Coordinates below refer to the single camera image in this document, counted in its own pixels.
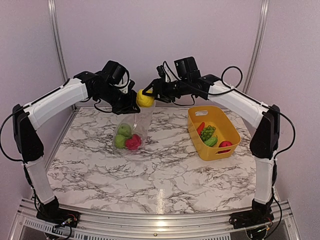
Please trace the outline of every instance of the red apple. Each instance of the red apple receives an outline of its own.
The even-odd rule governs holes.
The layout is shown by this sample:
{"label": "red apple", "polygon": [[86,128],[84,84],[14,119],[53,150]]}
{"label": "red apple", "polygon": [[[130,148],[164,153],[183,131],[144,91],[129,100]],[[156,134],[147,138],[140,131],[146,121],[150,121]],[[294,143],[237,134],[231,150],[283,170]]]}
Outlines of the red apple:
{"label": "red apple", "polygon": [[[224,148],[224,147],[229,147],[232,146],[233,144],[230,141],[223,141],[220,143],[219,148]],[[218,154],[223,154],[229,152],[230,149],[228,150],[223,150],[223,151],[218,151]]]}

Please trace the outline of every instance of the marble tabletop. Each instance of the marble tabletop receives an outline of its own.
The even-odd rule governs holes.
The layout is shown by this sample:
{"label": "marble tabletop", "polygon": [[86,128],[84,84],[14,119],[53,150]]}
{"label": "marble tabletop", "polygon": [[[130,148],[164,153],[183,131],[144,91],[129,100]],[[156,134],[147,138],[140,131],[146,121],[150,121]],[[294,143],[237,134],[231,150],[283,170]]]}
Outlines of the marble tabletop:
{"label": "marble tabletop", "polygon": [[225,111],[242,141],[229,158],[203,161],[190,139],[188,109],[156,107],[144,149],[112,146],[125,115],[81,108],[47,173],[59,202],[113,212],[187,214],[251,206],[256,166],[242,119]]}

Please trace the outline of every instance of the basket handle hole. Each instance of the basket handle hole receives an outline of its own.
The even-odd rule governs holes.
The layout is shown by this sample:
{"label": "basket handle hole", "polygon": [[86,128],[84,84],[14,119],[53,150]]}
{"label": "basket handle hole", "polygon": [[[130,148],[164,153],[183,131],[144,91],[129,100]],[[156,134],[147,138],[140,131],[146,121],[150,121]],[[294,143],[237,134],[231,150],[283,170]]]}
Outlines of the basket handle hole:
{"label": "basket handle hole", "polygon": [[196,116],[205,116],[208,115],[208,111],[207,110],[203,110],[203,111],[196,111],[195,112]]}
{"label": "basket handle hole", "polygon": [[231,151],[231,149],[221,150],[221,151],[217,151],[215,154],[226,154],[226,153],[228,153],[230,151]]}

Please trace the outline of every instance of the white marble surface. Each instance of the white marble surface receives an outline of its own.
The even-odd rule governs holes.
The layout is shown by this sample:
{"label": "white marble surface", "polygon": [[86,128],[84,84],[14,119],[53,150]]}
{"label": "white marble surface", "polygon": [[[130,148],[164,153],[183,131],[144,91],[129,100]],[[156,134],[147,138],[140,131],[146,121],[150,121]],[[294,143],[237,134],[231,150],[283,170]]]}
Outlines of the white marble surface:
{"label": "white marble surface", "polygon": [[145,149],[114,151],[125,115],[81,108],[48,171],[60,203],[114,212],[182,214],[251,206],[256,170],[250,134],[226,111],[242,141],[229,158],[203,161],[187,128],[187,108],[157,107]]}

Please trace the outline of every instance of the red pepper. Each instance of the red pepper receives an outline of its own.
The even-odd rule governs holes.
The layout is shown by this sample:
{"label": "red pepper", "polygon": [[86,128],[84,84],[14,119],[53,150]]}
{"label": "red pepper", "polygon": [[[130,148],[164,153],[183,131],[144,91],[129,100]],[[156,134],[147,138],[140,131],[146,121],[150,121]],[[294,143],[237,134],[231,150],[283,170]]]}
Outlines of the red pepper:
{"label": "red pepper", "polygon": [[196,131],[198,132],[199,135],[201,135],[202,130],[205,128],[205,123],[202,122],[200,124],[200,126],[198,126],[198,128],[196,129]]}
{"label": "red pepper", "polygon": [[141,137],[139,137],[137,134],[133,134],[132,138],[125,141],[125,146],[129,150],[137,150],[141,144]]}

